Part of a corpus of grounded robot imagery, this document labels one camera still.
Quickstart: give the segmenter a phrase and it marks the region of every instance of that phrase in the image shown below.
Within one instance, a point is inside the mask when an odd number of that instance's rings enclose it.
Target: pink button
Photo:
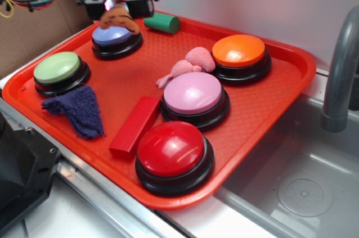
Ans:
[[[218,79],[205,72],[190,72],[174,78],[164,89],[169,109],[182,115],[198,115],[213,108],[222,96]]]

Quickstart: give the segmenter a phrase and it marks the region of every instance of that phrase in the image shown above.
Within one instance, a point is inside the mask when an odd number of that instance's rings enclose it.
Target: button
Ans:
[[[107,29],[96,28],[92,34],[94,42],[101,45],[112,45],[127,40],[132,36],[128,29],[110,26]]]
[[[260,61],[265,54],[264,42],[251,35],[232,35],[213,45],[216,63],[226,67],[247,67]]]
[[[74,52],[60,52],[42,60],[34,70],[34,77],[42,84],[52,84],[71,76],[81,65]]]
[[[137,157],[143,168],[159,177],[191,171],[204,155],[204,138],[193,125],[182,121],[160,124],[139,143]]]
[[[164,89],[169,109],[182,115],[196,115],[213,108],[220,100],[222,86],[205,72],[190,72],[174,78]]]

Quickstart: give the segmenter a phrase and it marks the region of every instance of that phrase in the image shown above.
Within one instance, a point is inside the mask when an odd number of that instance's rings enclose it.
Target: pink stuffed toy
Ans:
[[[166,85],[175,77],[188,72],[212,72],[215,63],[207,49],[196,47],[190,50],[185,59],[178,61],[171,69],[171,73],[157,80],[158,88],[165,88]]]

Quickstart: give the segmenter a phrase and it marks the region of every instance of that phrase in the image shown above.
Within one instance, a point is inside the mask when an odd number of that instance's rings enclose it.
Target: red tray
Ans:
[[[156,196],[142,187],[136,176],[135,159],[112,157],[111,142],[141,96],[162,97],[163,90],[158,89],[155,82],[170,73],[172,66],[184,59],[187,52],[198,46],[211,50],[219,39],[240,33],[184,18],[181,18],[180,31],[174,35],[147,29],[142,21],[139,23],[144,44],[134,54],[112,61],[96,58],[91,50],[92,33],[97,28],[94,24],[18,72],[8,81],[2,95],[6,102],[139,202],[162,210],[188,207],[216,192],[301,94],[314,77],[316,65],[313,57],[301,49],[263,39],[273,59],[270,73],[252,85],[225,85],[231,99],[229,116],[220,126],[205,132],[215,154],[209,181],[184,196]],[[88,84],[98,97],[106,133],[103,138],[84,140],[76,135],[67,118],[41,110],[44,99],[34,88],[34,68],[42,59],[62,51],[77,53],[90,66],[92,75]],[[159,115],[155,125],[161,122]]]

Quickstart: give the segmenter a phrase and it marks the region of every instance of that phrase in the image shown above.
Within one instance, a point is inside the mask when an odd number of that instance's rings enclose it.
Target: faucet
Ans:
[[[321,127],[329,132],[346,128],[348,110],[359,109],[359,6],[348,13],[340,30],[321,112]]]

